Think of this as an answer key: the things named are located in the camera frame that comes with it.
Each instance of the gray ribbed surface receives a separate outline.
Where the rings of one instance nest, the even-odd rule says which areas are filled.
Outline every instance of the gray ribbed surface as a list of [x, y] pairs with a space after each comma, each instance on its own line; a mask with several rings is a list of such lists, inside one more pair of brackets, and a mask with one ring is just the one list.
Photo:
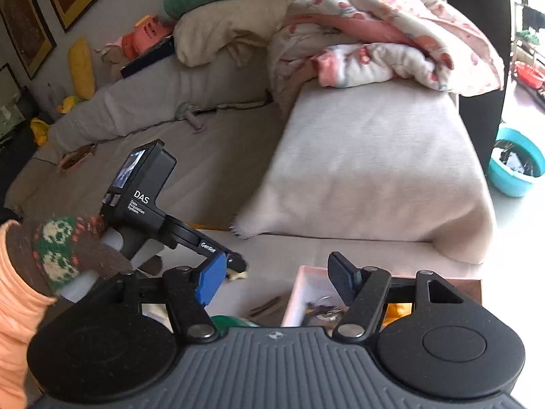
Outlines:
[[174, 372], [147, 392], [107, 405], [41, 399], [36, 409], [521, 409], [507, 395], [472, 404], [415, 396], [380, 374], [367, 351], [330, 340], [321, 328], [231, 328], [187, 349]]

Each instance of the orange sleeve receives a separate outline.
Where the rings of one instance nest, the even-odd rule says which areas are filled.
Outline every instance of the orange sleeve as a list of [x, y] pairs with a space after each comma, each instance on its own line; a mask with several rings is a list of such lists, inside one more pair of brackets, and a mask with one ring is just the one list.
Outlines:
[[7, 255], [8, 221], [0, 227], [0, 408], [24, 409], [27, 399], [27, 348], [48, 306], [56, 299], [45, 297], [19, 277]]

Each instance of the handheld device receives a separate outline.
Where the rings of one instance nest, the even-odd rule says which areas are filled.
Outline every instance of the handheld device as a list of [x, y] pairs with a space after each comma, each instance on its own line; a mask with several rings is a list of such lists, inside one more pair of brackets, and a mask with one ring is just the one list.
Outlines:
[[[130, 260], [134, 269], [164, 246], [174, 249], [181, 244], [206, 257], [224, 253], [227, 269], [246, 272], [247, 265], [240, 254], [166, 214], [155, 204], [176, 166], [176, 158], [165, 151], [164, 146], [164, 142], [155, 140], [133, 149], [119, 169], [100, 210], [108, 226], [102, 242]], [[65, 286], [61, 294], [77, 302], [97, 278], [96, 273], [85, 272]]]
[[[40, 329], [28, 365], [34, 409], [521, 409], [516, 333], [442, 277], [392, 278], [339, 253], [328, 274], [348, 311], [323, 327], [229, 328], [204, 310], [223, 254], [162, 278], [119, 274]], [[141, 313], [165, 303], [173, 333]], [[380, 330], [387, 303], [412, 313]]]

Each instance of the device screen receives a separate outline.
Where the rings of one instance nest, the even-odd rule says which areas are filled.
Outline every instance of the device screen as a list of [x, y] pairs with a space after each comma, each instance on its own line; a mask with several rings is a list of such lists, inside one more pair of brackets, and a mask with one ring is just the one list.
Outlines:
[[112, 183], [113, 187], [118, 187], [121, 189], [123, 186], [125, 186], [125, 183], [131, 176], [131, 173], [138, 164], [138, 161], [140, 161], [140, 158], [142, 158], [144, 155], [145, 151], [146, 149], [135, 150], [131, 155], [129, 155], [129, 158], [127, 158], [127, 161], [125, 161], [125, 164], [115, 176], [115, 180]]

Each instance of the blue plastic tub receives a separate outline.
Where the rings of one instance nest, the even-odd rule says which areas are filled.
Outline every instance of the blue plastic tub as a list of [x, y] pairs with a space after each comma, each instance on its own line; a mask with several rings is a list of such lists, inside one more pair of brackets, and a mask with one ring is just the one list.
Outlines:
[[541, 151], [528, 137], [525, 137], [519, 131], [511, 129], [510, 127], [500, 127], [496, 139], [509, 140], [515, 145], [521, 146], [530, 154], [533, 161], [535, 161], [538, 166], [537, 170], [539, 176], [530, 177], [514, 172], [498, 159], [490, 157], [488, 178], [492, 184], [505, 195], [509, 195], [510, 197], [522, 197], [543, 178], [543, 174], [545, 173], [545, 157], [543, 157]]

